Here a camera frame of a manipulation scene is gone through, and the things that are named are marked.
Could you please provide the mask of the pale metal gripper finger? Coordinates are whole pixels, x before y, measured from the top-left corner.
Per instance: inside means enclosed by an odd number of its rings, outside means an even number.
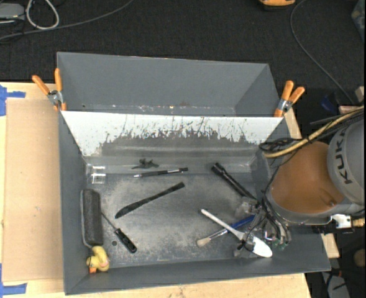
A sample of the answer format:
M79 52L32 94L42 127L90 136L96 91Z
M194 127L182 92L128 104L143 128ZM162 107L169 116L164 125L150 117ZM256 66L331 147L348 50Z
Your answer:
M233 251L235 258L248 258L254 249L253 241L241 241L237 248Z
M251 198L242 198L235 210L235 217L248 217L257 212L258 202Z

